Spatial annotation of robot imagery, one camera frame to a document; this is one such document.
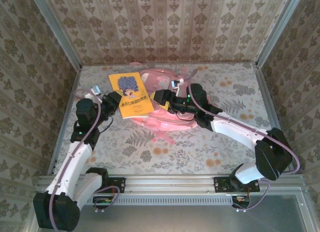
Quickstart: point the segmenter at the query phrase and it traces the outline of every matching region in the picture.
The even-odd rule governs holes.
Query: strap
[[[185,66],[181,69],[181,74],[182,74],[183,78],[187,77],[187,68]]]
[[[155,131],[155,137],[152,139],[152,142],[157,142],[160,139],[167,141],[170,145],[173,145],[176,141],[171,139],[169,136],[166,135],[165,131]]]

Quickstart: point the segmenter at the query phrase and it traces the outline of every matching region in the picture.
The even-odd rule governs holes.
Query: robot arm
[[[170,113],[180,112],[194,114],[195,121],[202,128],[229,136],[255,152],[255,162],[242,164],[230,174],[230,182],[235,188],[235,191],[239,191],[249,182],[263,177],[273,181],[276,180],[292,162],[293,158],[288,151],[264,136],[257,134],[257,131],[259,131],[263,135],[273,137],[289,147],[281,130],[277,128],[264,130],[246,125],[247,127],[253,128],[253,131],[255,132],[249,131],[232,122],[238,120],[228,116],[221,109],[210,105],[206,92],[201,85],[197,83],[191,84],[191,90],[196,102],[202,108],[218,117],[208,115],[200,110],[190,99],[188,89],[186,98],[177,97],[175,96],[175,93],[170,90],[160,90],[155,92],[153,99],[160,105],[169,102],[168,111]],[[231,121],[220,119],[219,116],[227,117],[231,119]]]
[[[37,193],[33,199],[33,206],[40,228],[54,228],[49,217],[49,210],[52,210],[56,227],[59,230],[73,231],[78,224],[80,211],[90,196],[99,188],[104,188],[108,185],[108,172],[106,169],[101,168],[90,168],[86,172],[84,179],[78,185],[76,184],[83,166],[99,139],[98,126],[103,121],[106,121],[109,116],[114,115],[120,100],[121,95],[117,92],[111,92],[103,96],[100,101],[101,112],[98,123],[74,153],[76,147],[89,132],[98,116],[98,105],[93,103],[88,96],[76,104],[78,121],[73,127],[67,156],[61,169],[45,192]],[[50,198],[52,196],[53,204],[50,207]]]

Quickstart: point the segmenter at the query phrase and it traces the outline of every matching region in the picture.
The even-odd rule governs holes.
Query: vent slot
[[[119,206],[229,206],[230,196],[123,196],[114,205]]]

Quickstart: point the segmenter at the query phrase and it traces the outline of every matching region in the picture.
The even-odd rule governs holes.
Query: damask wallpaper
[[[0,0],[0,231],[19,232],[75,71],[33,0]]]
[[[262,70],[320,218],[320,0],[301,0]]]
[[[47,0],[82,64],[255,61],[286,0]]]

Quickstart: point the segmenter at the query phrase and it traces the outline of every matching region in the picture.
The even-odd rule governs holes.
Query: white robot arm
[[[224,117],[230,117],[225,112],[219,112],[218,115],[221,115]],[[247,126],[257,131],[260,131],[266,135],[268,134],[267,130],[265,129],[257,129],[250,125],[247,125]],[[234,140],[244,144],[245,146],[247,146],[249,149],[253,151],[255,151],[255,146],[257,145],[257,141],[262,141],[264,139],[264,137],[261,135],[248,131],[239,125],[236,125],[232,122],[228,122],[220,118],[214,118],[213,121],[211,122],[211,127],[215,132],[229,136]],[[236,171],[235,176],[242,184],[248,184],[253,180],[257,180],[264,177],[258,171],[256,162],[251,162],[251,163],[242,165]]]
[[[99,101],[101,112],[96,124],[98,105],[87,96],[76,104],[78,121],[73,127],[67,156],[45,192],[36,193],[33,199],[40,228],[54,229],[49,215],[49,210],[51,210],[57,229],[73,231],[78,224],[80,211],[90,196],[99,188],[105,188],[108,185],[108,172],[103,168],[90,168],[78,185],[77,181],[83,166],[98,142],[100,135],[98,126],[109,116],[114,115],[120,100],[121,95],[117,92],[104,95]]]

